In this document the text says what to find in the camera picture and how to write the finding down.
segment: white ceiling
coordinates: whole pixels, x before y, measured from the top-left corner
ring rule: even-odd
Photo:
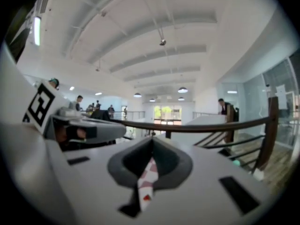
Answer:
[[[258,7],[257,2],[246,0],[232,6],[233,1],[238,0],[49,0],[42,14],[42,62],[35,68],[31,65],[31,72],[21,69],[124,97],[132,97],[133,92],[178,95],[180,86],[193,94],[202,87],[196,83],[199,77],[205,82],[215,80],[219,54],[224,54],[220,39],[226,34],[221,45],[229,44],[229,31],[234,32],[228,25],[230,12],[237,15],[235,24],[247,23],[247,18],[239,17],[244,7]],[[268,17],[266,10],[261,13]],[[247,30],[257,29],[261,21],[249,19]],[[161,37],[165,46],[159,45]]]

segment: black slot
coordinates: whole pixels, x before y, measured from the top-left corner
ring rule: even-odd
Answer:
[[[233,177],[224,177],[219,181],[243,214],[259,206],[259,202]]]
[[[88,157],[78,157],[78,158],[73,158],[69,159],[67,162],[69,163],[70,166],[78,164],[78,163],[83,163],[89,161]]]

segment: fluorescent light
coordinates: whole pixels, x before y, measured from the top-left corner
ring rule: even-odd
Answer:
[[[179,93],[186,93],[186,92],[188,92],[188,90],[185,87],[181,87],[181,88],[178,89],[178,92]]]
[[[35,17],[34,18],[34,43],[39,46],[40,45],[40,30],[41,28],[41,18]]]
[[[138,93],[138,92],[137,92],[136,94],[134,94],[133,96],[134,96],[135,98],[141,98],[141,97],[142,97],[141,94]]]

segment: ceiling beam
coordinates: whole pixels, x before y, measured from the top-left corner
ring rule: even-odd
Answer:
[[[188,54],[188,53],[205,53],[206,52],[206,45],[189,45],[189,46],[182,46],[180,47],[180,54]],[[168,56],[174,56],[178,55],[178,53],[175,51],[173,47],[167,49]],[[111,73],[120,71],[122,69],[128,68],[130,66],[133,66],[138,63],[147,62],[149,60],[154,60],[158,58],[164,58],[165,57],[165,50],[156,51],[153,53],[147,54],[147,57],[139,56],[130,60],[125,61],[123,64],[118,64],[113,66],[110,69]]]
[[[150,71],[147,73],[126,77],[124,79],[124,81],[129,82],[129,81],[140,80],[140,79],[150,78],[150,77],[155,77],[155,76],[178,74],[178,73],[188,73],[188,72],[199,72],[199,71],[200,71],[200,66],[188,66],[188,67],[182,67],[182,68],[173,67],[172,72],[170,71],[169,68],[165,68],[165,69],[157,70],[156,72]]]
[[[174,27],[173,22],[170,22],[168,20],[165,21],[158,21],[159,25],[162,29],[172,28]],[[176,18],[176,25],[177,26],[197,26],[197,27],[203,27],[207,29],[217,29],[217,21],[214,20],[210,15],[203,16],[202,14],[195,14],[195,15],[183,15],[182,17],[178,16]],[[134,39],[139,38],[140,36],[151,33],[156,31],[155,26],[153,26],[153,23],[147,23],[143,24],[143,26],[136,27],[133,29],[133,31],[127,31],[128,36],[124,36],[123,34],[120,34],[119,36],[114,37],[113,40],[109,41],[106,45],[103,47],[99,47],[95,50],[95,52],[91,55],[90,59],[88,60],[89,63],[94,63],[97,59],[104,57],[106,54],[114,50],[115,48],[132,41]]]
[[[175,81],[168,81],[168,82],[152,82],[152,83],[136,85],[135,88],[147,88],[147,87],[157,87],[157,86],[164,86],[170,84],[186,84],[186,83],[195,83],[195,82],[196,79],[175,80]]]

